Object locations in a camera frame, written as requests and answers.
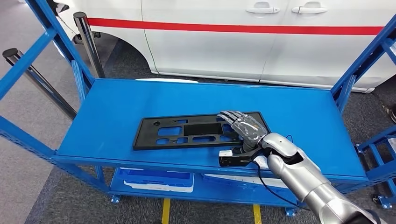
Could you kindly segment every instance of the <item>black plastic panel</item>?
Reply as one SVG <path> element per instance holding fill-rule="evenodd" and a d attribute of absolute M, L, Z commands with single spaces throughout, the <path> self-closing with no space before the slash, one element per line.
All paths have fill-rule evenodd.
<path fill-rule="evenodd" d="M 248 112 L 267 129 L 259 112 Z M 231 126 L 216 114 L 143 118 L 133 150 L 237 146 L 241 145 Z"/>

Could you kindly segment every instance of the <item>blue metal shelf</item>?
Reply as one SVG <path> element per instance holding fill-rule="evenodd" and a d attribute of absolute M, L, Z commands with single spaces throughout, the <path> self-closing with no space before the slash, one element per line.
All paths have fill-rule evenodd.
<path fill-rule="evenodd" d="M 122 180 L 115 177 L 110 184 L 110 193 L 113 195 L 168 197 L 184 200 L 255 203 L 270 206 L 291 207 L 289 203 L 277 198 L 264 187 L 254 190 L 236 186 L 224 187 L 224 185 L 204 182 L 201 175 L 195 175 L 194 190 L 191 193 L 133 189 L 132 187 L 125 185 Z M 289 190 L 277 190 L 276 193 L 292 202 L 297 202 L 297 198 Z"/>
<path fill-rule="evenodd" d="M 396 177 L 396 160 L 365 172 L 344 127 L 341 113 L 351 88 L 385 53 L 396 62 L 396 15 L 362 52 L 331 90 L 233 84 L 188 84 L 95 79 L 74 49 L 45 0 L 26 0 L 46 32 L 0 80 L 0 98 L 21 77 L 44 47 L 53 40 L 72 65 L 81 108 L 58 150 L 43 143 L 0 116 L 0 136 L 63 169 L 74 177 L 113 195 L 172 197 L 217 202 L 258 203 L 292 207 L 265 188 L 243 189 L 202 181 L 196 175 L 192 193 L 132 189 L 122 180 L 104 181 L 101 166 L 256 176 L 256 168 L 222 168 L 219 150 L 229 147 L 133 151 L 132 142 L 143 117 L 213 114 L 221 110 L 260 111 L 271 131 L 292 135 L 294 142 L 321 168 L 342 193 L 387 182 Z M 359 150 L 395 135 L 394 127 L 363 143 Z M 93 165 L 97 178 L 76 164 Z M 269 170 L 264 177 L 274 177 Z M 281 193 L 289 200 L 290 191 Z"/>
<path fill-rule="evenodd" d="M 219 93 L 238 94 L 223 100 L 216 97 Z M 265 104 L 246 96 L 266 96 Z M 156 151 L 131 148 L 141 118 L 216 114 L 224 108 L 260 111 L 271 131 L 292 135 L 294 142 L 332 179 L 365 179 L 330 91 L 310 88 L 97 79 L 53 158 L 88 165 L 101 159 L 103 165 L 132 168 L 257 175 L 254 164 L 219 167 L 219 150 L 231 147 Z"/>

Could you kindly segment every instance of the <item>robot finger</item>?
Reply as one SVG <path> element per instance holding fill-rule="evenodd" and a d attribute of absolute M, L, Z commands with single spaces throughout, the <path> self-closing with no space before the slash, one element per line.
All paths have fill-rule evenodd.
<path fill-rule="evenodd" d="M 232 113 L 234 116 L 236 116 L 236 117 L 238 117 L 238 118 L 247 116 L 246 114 L 241 113 L 241 112 L 239 112 L 239 111 L 228 111 L 228 112 Z"/>
<path fill-rule="evenodd" d="M 221 114 L 228 116 L 231 120 L 236 121 L 238 118 L 229 111 L 220 111 Z"/>
<path fill-rule="evenodd" d="M 231 120 L 229 117 L 227 117 L 226 115 L 224 115 L 224 114 L 218 114 L 217 115 L 219 118 L 222 118 L 222 119 L 224 119 L 227 123 L 229 123 L 229 124 L 232 124 L 232 123 L 234 123 L 234 121 L 233 120 Z"/>

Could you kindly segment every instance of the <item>red stripe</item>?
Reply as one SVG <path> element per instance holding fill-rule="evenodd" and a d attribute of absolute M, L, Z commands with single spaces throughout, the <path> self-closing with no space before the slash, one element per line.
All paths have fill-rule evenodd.
<path fill-rule="evenodd" d="M 137 29 L 266 33 L 266 34 L 315 34 L 315 35 L 377 35 L 382 27 L 312 27 L 312 26 L 248 26 L 248 25 L 212 25 L 168 22 L 146 22 L 89 18 L 91 26 L 119 27 Z"/>

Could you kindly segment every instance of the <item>silver robotic arm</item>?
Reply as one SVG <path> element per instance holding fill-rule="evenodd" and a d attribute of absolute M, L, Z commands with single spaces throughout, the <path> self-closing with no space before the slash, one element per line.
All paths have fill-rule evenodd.
<path fill-rule="evenodd" d="M 248 150 L 254 145 L 266 151 L 269 169 L 305 202 L 323 224 L 385 224 L 383 220 L 353 204 L 325 178 L 319 167 L 294 143 L 277 133 L 266 133 L 253 117 L 224 111 L 219 117 L 244 139 Z"/>

